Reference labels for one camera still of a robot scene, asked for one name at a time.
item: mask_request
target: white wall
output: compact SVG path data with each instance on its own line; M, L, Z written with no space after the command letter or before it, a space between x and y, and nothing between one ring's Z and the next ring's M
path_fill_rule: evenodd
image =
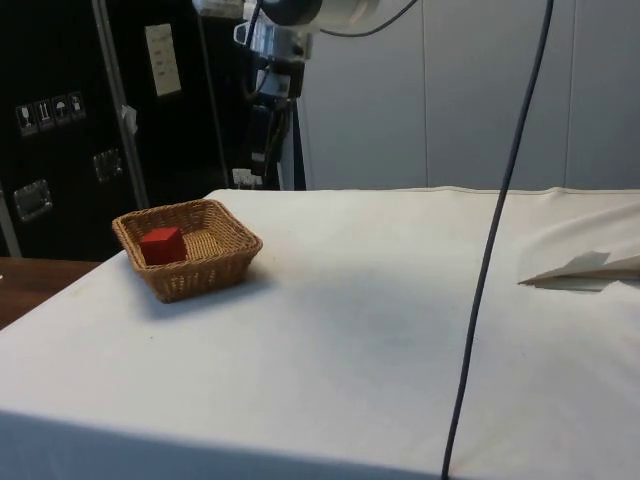
M407 0L381 0L377 24ZM301 121L310 188L496 188L545 0L423 0L319 36ZM640 2L556 0L514 187L640 187Z

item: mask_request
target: red cube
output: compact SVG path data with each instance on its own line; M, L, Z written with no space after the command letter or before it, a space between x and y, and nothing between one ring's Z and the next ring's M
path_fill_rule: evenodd
M167 265L187 259L187 247L179 228L156 228L140 242L147 265Z

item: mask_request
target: wicker basket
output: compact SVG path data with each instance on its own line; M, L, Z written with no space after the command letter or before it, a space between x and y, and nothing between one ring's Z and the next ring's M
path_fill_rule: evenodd
M148 266L140 241L155 228L178 227L187 261ZM133 269L164 303L176 302L244 280L262 241L220 203L196 200L129 213L113 221Z

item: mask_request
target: wooden table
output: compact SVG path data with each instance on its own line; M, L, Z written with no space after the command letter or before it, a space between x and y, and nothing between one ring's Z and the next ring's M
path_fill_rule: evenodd
M96 268L94 262L0 258L0 330Z

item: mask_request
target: white tablecloth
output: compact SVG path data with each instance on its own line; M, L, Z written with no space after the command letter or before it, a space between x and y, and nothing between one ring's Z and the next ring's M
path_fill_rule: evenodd
M437 478L496 195L213 196L264 240L245 285L162 305L120 254L0 332L0 478ZM455 478L638 478L640 291L517 285L538 232L638 202L510 196Z

